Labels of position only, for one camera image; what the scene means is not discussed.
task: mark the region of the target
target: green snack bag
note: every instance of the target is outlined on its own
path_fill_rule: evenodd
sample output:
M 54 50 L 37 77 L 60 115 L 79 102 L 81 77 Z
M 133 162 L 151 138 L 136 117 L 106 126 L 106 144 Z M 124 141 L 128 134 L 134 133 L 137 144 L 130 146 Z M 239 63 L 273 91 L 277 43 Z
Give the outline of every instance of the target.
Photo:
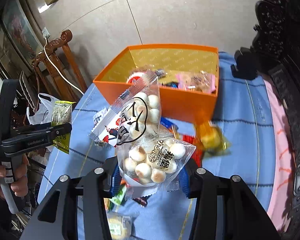
M 56 126 L 64 123 L 71 123 L 72 104 L 75 102 L 56 101 L 52 110 L 51 126 Z M 70 134 L 57 136 L 53 140 L 53 145 L 67 154 L 69 154 Z
M 126 195 L 126 192 L 127 192 L 127 186 L 125 184 L 120 185 L 118 193 L 113 198 L 110 198 L 110 201 L 117 206 L 121 205 L 122 200 Z

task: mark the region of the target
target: electrical outlet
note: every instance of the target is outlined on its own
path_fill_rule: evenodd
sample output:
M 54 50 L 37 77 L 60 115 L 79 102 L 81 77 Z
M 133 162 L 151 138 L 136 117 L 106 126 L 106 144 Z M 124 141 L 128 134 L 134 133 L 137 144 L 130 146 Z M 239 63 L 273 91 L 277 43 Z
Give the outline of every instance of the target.
M 44 27 L 43 30 L 42 30 L 42 36 L 44 38 L 49 38 L 50 37 L 50 33 L 48 32 L 46 27 Z

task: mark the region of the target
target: pink snack package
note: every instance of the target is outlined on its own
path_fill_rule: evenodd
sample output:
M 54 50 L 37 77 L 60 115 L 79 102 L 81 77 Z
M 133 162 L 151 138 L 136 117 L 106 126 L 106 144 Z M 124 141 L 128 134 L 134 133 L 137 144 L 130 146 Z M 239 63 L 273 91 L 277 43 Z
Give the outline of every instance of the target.
M 178 88 L 181 90 L 201 91 L 204 93 L 213 93 L 216 90 L 216 77 L 213 74 L 200 71 L 180 72 L 176 74 L 179 82 Z

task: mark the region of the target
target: blue tablecloth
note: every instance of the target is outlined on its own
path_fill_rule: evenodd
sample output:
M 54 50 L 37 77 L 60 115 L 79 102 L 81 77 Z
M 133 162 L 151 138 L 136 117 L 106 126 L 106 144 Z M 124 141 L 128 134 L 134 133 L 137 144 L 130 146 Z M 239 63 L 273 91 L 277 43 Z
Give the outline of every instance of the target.
M 230 65 L 235 60 L 227 53 L 219 54 L 219 95 L 213 121 L 232 143 L 230 154 L 206 158 L 202 166 L 217 176 L 240 175 L 268 209 L 275 169 L 275 141 L 271 109 L 263 79 L 236 79 Z M 84 176 L 105 159 L 114 156 L 114 148 L 97 148 L 88 138 L 93 128 L 93 115 L 109 106 L 92 84 L 72 113 L 72 133 L 69 155 L 54 149 L 42 179 L 40 202 L 63 174 L 71 178 Z M 183 134 L 194 135 L 192 124 L 172 120 Z M 79 199 L 78 234 L 84 239 L 82 202 Z M 118 212 L 134 218 L 132 235 L 140 239 L 188 239 L 194 216 L 195 200 L 189 200 L 181 190 L 158 191 L 141 207 L 128 200 Z

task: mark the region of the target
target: yellow candy wrapper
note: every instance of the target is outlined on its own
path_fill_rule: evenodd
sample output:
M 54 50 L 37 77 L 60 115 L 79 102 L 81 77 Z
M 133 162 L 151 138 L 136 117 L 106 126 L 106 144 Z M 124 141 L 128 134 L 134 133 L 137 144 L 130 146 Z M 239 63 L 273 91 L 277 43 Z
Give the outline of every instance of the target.
M 51 126 L 56 126 L 64 123 L 71 123 L 72 104 L 75 102 L 56 101 L 52 110 Z M 70 135 L 67 133 L 60 135 L 53 140 L 53 145 L 67 154 L 69 154 Z
M 222 134 L 219 127 L 212 125 L 212 123 L 204 122 L 199 125 L 194 125 L 196 132 L 196 145 L 199 149 L 204 150 L 211 155 L 223 154 L 231 143 Z

